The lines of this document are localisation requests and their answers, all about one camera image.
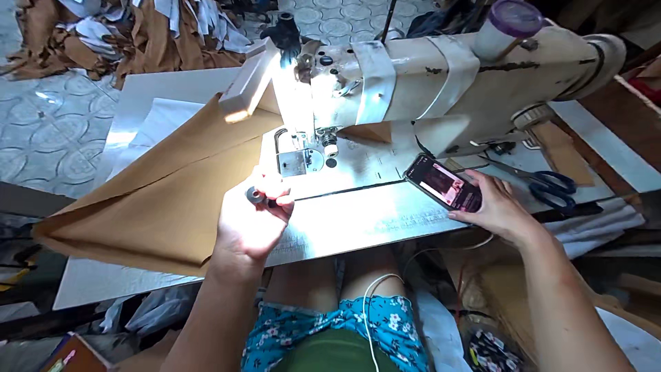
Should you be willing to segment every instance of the black button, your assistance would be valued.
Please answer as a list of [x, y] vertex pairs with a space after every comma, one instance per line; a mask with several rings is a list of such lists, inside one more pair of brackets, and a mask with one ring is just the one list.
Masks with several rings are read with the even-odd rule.
[[332, 65], [332, 58], [329, 57], [329, 56], [323, 56], [323, 57], [319, 58], [319, 63], [322, 66], [330, 66], [330, 65]]

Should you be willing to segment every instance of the sewing machine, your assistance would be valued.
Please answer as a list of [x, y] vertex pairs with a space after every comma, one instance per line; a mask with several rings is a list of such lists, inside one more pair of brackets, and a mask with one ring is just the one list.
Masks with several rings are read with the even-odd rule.
[[[242, 102], [254, 110], [271, 77], [285, 126], [264, 135], [260, 162], [292, 177], [297, 198], [400, 180], [423, 150], [465, 156], [528, 138], [527, 129], [554, 115], [546, 102], [593, 92], [625, 57], [614, 36], [581, 37], [551, 25], [486, 62], [471, 50], [475, 37], [310, 42], [284, 69], [267, 42], [249, 75], [257, 92]], [[225, 107], [238, 95], [228, 94]], [[237, 121], [251, 110], [228, 112]]]

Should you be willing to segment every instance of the tiled floor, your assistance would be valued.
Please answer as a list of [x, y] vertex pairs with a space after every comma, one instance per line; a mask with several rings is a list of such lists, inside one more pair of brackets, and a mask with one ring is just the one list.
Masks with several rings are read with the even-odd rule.
[[[3, 56], [20, 46], [13, 3], [0, 6]], [[88, 193], [119, 98], [111, 77], [7, 78], [0, 77], [0, 181], [73, 198]]]
[[[370, 41], [383, 30], [390, 0], [279, 0], [301, 35], [328, 45]], [[434, 0], [397, 0], [390, 27], [408, 30], [413, 18], [437, 10]]]
[[[18, 50], [14, 2], [0, 5], [0, 55]], [[373, 40], [385, 24], [389, 0], [280, 0], [301, 34], [327, 44]], [[415, 16], [434, 10], [432, 0], [399, 0], [392, 26], [408, 29]], [[249, 38], [260, 24], [248, 17]], [[111, 77], [91, 81], [80, 73], [9, 81], [0, 77], [0, 181], [79, 198], [88, 193], [114, 116], [119, 91]]]

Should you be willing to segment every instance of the purple spool cap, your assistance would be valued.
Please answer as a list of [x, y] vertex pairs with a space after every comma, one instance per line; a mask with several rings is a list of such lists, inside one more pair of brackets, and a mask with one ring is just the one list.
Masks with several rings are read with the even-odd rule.
[[488, 19], [496, 29], [514, 38], [529, 38], [540, 29], [541, 13], [522, 0], [498, 0], [491, 6]]

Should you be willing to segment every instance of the woman's right hand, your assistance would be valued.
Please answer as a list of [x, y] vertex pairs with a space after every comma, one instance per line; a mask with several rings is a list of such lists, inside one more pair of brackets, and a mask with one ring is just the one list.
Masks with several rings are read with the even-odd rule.
[[527, 245], [529, 239], [539, 233], [549, 234], [512, 195], [512, 186], [507, 181], [468, 169], [471, 183], [480, 188], [482, 206], [475, 213], [453, 210], [448, 216], [457, 221], [476, 224], [499, 235], [517, 247]]

